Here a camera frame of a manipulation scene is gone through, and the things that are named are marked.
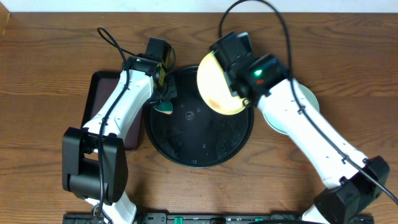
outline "round black tray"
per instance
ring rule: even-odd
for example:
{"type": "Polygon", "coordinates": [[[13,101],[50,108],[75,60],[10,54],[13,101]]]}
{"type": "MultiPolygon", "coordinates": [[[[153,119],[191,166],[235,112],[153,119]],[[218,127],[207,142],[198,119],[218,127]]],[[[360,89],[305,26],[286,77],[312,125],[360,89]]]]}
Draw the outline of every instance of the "round black tray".
{"type": "Polygon", "coordinates": [[[197,87],[198,66],[181,68],[174,76],[177,97],[173,113],[144,108],[148,137],[155,148],[171,161],[187,167],[210,167],[235,156],[249,139],[254,110],[248,106],[235,115],[213,111],[202,100],[197,87]]]}

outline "wooden table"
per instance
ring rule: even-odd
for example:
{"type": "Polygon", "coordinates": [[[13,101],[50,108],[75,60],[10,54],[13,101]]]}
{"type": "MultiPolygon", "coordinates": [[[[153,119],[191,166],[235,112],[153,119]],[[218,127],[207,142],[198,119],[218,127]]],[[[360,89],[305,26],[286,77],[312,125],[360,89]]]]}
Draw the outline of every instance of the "wooden table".
{"type": "MultiPolygon", "coordinates": [[[[369,157],[391,167],[387,187],[398,194],[398,17],[396,14],[285,14],[295,74],[322,114],[369,157]]],[[[0,222],[60,223],[89,212],[62,189],[61,143],[79,127],[91,75],[119,70],[118,51],[96,33],[105,26],[122,47],[144,52],[150,37],[169,42],[177,65],[198,64],[216,41],[221,14],[13,13],[0,45],[0,222]]],[[[273,14],[232,14],[225,24],[248,31],[255,53],[285,62],[273,14]]],[[[128,152],[126,192],[139,209],[170,213],[270,213],[308,209],[324,189],[287,136],[256,112],[250,140],[221,166],[190,169],[161,156],[145,133],[128,152]]],[[[365,213],[398,222],[383,195],[365,213]]]]}

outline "green sponge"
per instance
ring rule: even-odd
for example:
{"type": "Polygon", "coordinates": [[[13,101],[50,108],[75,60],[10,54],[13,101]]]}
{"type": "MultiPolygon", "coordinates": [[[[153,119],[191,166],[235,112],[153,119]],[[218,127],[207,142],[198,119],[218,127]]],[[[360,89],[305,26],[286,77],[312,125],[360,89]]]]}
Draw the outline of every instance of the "green sponge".
{"type": "Polygon", "coordinates": [[[154,108],[155,110],[165,114],[172,114],[173,112],[173,104],[171,102],[163,102],[159,105],[155,105],[154,108]]]}

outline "white wall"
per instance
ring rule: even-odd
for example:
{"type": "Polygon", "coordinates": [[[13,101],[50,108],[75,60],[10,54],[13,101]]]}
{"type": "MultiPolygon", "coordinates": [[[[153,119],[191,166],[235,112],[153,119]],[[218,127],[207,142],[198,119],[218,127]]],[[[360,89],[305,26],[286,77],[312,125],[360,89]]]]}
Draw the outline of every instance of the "white wall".
{"type": "MultiPolygon", "coordinates": [[[[11,12],[224,12],[235,0],[0,0],[11,12]]],[[[282,12],[398,12],[398,0],[270,0],[282,12]]],[[[269,11],[245,2],[234,12],[269,11]]]]}

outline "green light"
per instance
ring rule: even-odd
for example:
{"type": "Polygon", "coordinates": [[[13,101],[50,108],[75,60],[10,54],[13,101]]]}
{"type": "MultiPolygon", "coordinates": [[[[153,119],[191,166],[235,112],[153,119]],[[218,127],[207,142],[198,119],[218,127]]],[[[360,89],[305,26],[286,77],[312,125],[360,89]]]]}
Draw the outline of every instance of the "green light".
{"type": "Polygon", "coordinates": [[[254,72],[254,74],[255,74],[257,77],[260,76],[261,73],[262,73],[262,70],[257,70],[257,71],[254,72]]]}

